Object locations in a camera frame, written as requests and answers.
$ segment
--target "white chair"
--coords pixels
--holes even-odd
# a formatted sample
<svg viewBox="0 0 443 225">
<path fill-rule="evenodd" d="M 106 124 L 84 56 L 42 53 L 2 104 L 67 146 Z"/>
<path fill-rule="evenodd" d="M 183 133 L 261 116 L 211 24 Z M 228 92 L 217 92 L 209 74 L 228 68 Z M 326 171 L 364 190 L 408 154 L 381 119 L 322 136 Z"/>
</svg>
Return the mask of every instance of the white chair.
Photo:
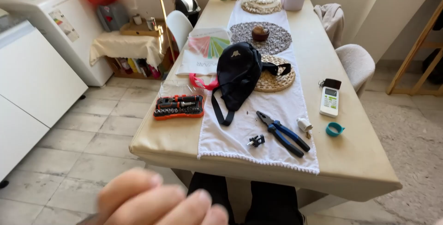
<svg viewBox="0 0 443 225">
<path fill-rule="evenodd" d="M 347 44 L 338 47 L 335 52 L 345 68 L 346 74 L 360 98 L 366 84 L 371 80 L 375 71 L 374 59 L 360 45 Z"/>
<path fill-rule="evenodd" d="M 166 24 L 177 42 L 179 52 L 182 52 L 183 46 L 188 40 L 188 35 L 193 29 L 191 22 L 182 12 L 172 11 L 166 18 Z"/>
</svg>

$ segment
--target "teal ring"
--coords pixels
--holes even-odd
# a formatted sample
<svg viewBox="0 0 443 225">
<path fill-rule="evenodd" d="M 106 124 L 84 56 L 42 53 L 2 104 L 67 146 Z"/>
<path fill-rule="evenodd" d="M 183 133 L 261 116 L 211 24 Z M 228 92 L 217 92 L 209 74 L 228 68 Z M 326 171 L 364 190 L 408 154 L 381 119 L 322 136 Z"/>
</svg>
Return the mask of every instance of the teal ring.
<svg viewBox="0 0 443 225">
<path fill-rule="evenodd" d="M 329 127 L 335 128 L 337 132 L 332 131 L 331 129 L 329 129 Z M 326 133 L 332 137 L 337 137 L 343 132 L 343 130 L 345 130 L 345 128 L 340 126 L 340 124 L 337 122 L 329 122 L 328 126 L 326 126 Z"/>
</svg>

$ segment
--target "crocheted placemat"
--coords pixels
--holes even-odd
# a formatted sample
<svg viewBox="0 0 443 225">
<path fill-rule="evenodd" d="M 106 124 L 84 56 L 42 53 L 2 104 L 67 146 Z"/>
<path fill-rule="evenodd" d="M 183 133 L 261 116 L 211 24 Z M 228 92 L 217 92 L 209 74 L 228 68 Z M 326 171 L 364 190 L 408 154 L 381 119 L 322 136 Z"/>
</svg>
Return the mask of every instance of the crocheted placemat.
<svg viewBox="0 0 443 225">
<path fill-rule="evenodd" d="M 269 37 L 266 41 L 255 41 L 252 39 L 251 31 L 256 25 L 262 25 L 269 29 Z M 284 28 L 268 22 L 249 22 L 233 25 L 230 30 L 233 35 L 232 43 L 247 41 L 262 54 L 274 55 L 280 53 L 291 45 L 291 34 Z"/>
<path fill-rule="evenodd" d="M 266 54 L 261 55 L 261 61 L 270 62 L 275 65 L 289 63 L 288 61 L 282 58 Z M 283 70 L 284 68 L 279 68 L 278 74 L 281 74 Z M 292 67 L 291 67 L 291 72 L 283 76 L 275 76 L 269 73 L 268 70 L 264 70 L 261 73 L 260 79 L 258 79 L 257 85 L 255 85 L 254 90 L 259 92 L 278 92 L 291 86 L 295 80 L 296 80 L 296 73 Z"/>
<path fill-rule="evenodd" d="M 242 0 L 241 8 L 255 14 L 271 14 L 281 11 L 280 0 Z"/>
</svg>

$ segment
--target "pliers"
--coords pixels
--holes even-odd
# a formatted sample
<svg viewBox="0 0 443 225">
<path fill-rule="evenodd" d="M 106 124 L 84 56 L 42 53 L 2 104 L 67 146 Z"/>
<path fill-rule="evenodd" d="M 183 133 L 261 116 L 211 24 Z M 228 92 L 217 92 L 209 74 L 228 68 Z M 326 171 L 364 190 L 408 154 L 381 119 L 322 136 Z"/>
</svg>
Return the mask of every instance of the pliers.
<svg viewBox="0 0 443 225">
<path fill-rule="evenodd" d="M 283 137 L 279 130 L 293 139 L 305 152 L 308 152 L 311 149 L 298 135 L 295 134 L 295 132 L 289 130 L 286 126 L 283 126 L 280 121 L 273 120 L 260 111 L 257 111 L 256 114 L 260 120 L 268 126 L 268 132 L 274 134 L 275 138 L 277 138 L 288 151 L 292 152 L 297 157 L 303 157 L 304 153 Z"/>
</svg>

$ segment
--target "small bowl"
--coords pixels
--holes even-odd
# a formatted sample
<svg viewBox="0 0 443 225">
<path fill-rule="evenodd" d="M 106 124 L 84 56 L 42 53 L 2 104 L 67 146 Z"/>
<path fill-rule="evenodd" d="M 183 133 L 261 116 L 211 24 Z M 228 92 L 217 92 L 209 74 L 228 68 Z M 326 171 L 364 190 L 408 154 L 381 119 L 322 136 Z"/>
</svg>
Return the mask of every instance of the small bowl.
<svg viewBox="0 0 443 225">
<path fill-rule="evenodd" d="M 252 39 L 255 41 L 266 41 L 269 37 L 269 30 L 266 34 L 256 34 L 254 31 L 251 31 Z"/>
</svg>

